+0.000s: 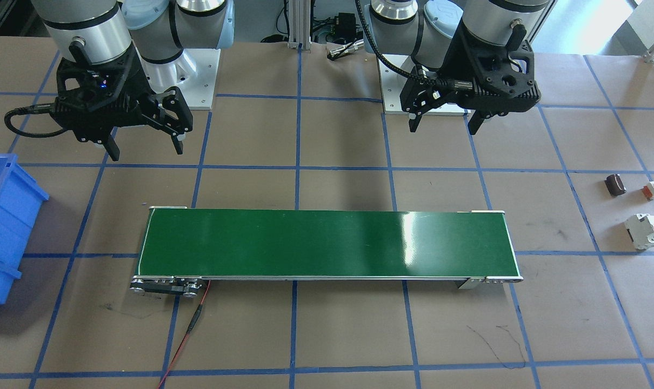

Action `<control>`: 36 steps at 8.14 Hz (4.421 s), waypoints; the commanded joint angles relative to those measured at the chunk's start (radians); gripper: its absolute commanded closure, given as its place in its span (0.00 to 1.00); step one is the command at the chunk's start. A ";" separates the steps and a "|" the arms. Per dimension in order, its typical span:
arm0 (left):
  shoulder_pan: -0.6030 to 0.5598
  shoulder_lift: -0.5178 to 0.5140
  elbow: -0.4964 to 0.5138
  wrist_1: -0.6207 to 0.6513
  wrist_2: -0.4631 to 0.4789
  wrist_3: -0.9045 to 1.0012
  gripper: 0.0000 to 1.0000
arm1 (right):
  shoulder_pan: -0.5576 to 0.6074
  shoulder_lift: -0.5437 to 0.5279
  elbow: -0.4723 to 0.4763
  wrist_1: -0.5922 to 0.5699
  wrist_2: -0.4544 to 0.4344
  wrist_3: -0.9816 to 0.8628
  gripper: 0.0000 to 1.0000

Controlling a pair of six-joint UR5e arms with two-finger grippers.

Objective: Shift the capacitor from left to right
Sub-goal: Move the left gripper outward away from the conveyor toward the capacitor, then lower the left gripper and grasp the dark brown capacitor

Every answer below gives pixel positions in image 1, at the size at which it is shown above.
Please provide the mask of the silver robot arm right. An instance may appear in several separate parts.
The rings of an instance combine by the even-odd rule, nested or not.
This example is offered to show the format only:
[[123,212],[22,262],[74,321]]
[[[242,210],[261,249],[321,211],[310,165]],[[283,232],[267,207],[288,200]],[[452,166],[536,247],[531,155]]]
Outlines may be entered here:
[[193,109],[208,108],[220,51],[234,38],[233,1],[33,1],[57,44],[57,98],[5,116],[48,114],[58,130],[105,149],[113,128],[150,126],[179,155]]

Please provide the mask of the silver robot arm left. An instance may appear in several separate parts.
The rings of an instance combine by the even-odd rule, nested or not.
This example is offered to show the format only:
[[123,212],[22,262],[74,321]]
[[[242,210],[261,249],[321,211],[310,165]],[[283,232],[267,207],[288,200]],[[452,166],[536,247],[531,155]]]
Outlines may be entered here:
[[355,8],[365,48],[399,76],[409,130],[444,104],[470,109],[468,131],[541,99],[528,32],[547,1],[371,1]]

